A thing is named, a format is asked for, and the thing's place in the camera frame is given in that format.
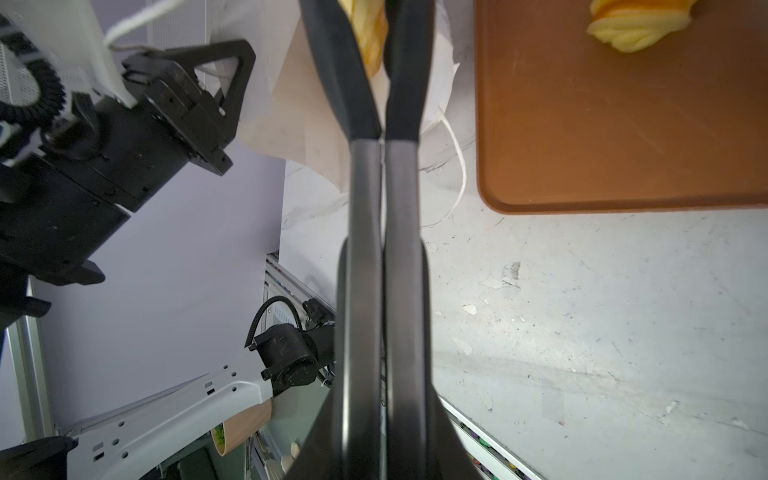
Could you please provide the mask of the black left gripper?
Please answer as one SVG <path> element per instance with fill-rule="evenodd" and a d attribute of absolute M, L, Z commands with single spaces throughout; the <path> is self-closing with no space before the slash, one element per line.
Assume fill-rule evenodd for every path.
<path fill-rule="evenodd" d="M 184 166 L 221 175 L 256 56 L 246 40 L 122 61 L 132 107 L 77 93 L 68 118 L 25 118 L 1 150 L 1 282 L 103 281 L 91 261 Z"/>

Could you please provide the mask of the cartoon animal paper gift bag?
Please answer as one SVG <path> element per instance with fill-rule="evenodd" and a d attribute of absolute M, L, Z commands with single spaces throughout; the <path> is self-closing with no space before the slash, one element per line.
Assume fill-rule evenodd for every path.
<path fill-rule="evenodd" d="M 333 115 L 315 70 L 301 20 L 298 1 L 143 1 L 143 9 L 126 16 L 105 33 L 112 51 L 160 50 L 161 33 L 171 35 L 187 5 L 206 4 L 206 39 L 210 43 L 245 39 L 256 53 L 256 65 L 246 90 L 237 138 L 249 149 L 302 164 L 329 180 L 341 193 L 349 190 L 350 158 L 347 140 Z M 145 44 L 124 44 L 120 39 L 148 26 L 152 39 Z M 456 134 L 445 117 L 459 64 L 453 62 L 453 42 L 444 1 L 436 1 L 434 50 L 420 133 L 438 122 L 448 131 L 462 171 L 462 183 L 451 208 L 432 223 L 446 220 L 462 200 L 467 166 Z M 384 120 L 389 79 L 383 62 L 369 79 L 379 117 Z"/>

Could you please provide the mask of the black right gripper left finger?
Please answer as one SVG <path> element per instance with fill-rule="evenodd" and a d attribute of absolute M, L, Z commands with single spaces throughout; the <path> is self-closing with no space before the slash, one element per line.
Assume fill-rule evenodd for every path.
<path fill-rule="evenodd" d="M 382 128 L 353 28 L 337 1 L 303 1 L 300 11 L 315 68 L 350 153 L 348 235 L 339 260 L 336 372 L 343 360 L 347 388 L 364 391 L 366 374 L 378 387 L 382 337 Z M 381 440 L 362 419 L 346 421 Z M 346 433 L 347 461 L 333 456 L 337 479 L 376 479 L 373 447 Z"/>

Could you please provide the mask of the orange ring doughnut fake bread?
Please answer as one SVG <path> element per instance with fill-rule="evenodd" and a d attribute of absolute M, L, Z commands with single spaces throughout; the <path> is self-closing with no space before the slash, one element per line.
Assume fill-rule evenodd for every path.
<path fill-rule="evenodd" d="M 366 75 L 372 79 L 383 62 L 388 35 L 388 21 L 384 0 L 339 0 L 360 50 Z"/>

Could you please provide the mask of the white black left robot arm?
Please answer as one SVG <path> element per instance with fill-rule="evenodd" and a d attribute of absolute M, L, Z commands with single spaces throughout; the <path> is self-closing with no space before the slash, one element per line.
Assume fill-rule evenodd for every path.
<path fill-rule="evenodd" d="M 41 317 L 48 302 L 30 278 L 64 286 L 103 281 L 92 254 L 185 165 L 231 166 L 233 140 L 255 54 L 244 40 L 149 51 L 124 63 L 133 107 L 72 96 L 21 34 L 6 37 L 38 83 L 40 99 L 3 104 L 22 135 L 40 130 L 41 154 L 1 169 L 1 324 Z M 51 436 L 1 453 L 5 479 L 138 479 L 192 440 L 286 390 L 312 383 L 333 359 L 331 321 L 250 328 L 237 357 L 142 410 L 78 437 Z"/>

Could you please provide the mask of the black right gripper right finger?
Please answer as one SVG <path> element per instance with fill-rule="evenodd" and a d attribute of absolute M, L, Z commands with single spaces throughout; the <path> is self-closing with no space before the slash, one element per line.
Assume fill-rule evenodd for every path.
<path fill-rule="evenodd" d="M 432 382 L 431 308 L 421 239 L 418 149 L 434 44 L 432 1 L 388 1 L 384 66 L 386 472 L 391 479 L 476 479 L 479 472 Z"/>

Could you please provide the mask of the yellow ridged fake bread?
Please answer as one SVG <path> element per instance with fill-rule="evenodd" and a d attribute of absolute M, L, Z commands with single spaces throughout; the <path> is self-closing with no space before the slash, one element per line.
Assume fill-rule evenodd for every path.
<path fill-rule="evenodd" d="M 587 34 L 622 53 L 653 46 L 691 23 L 696 0 L 594 0 Z"/>

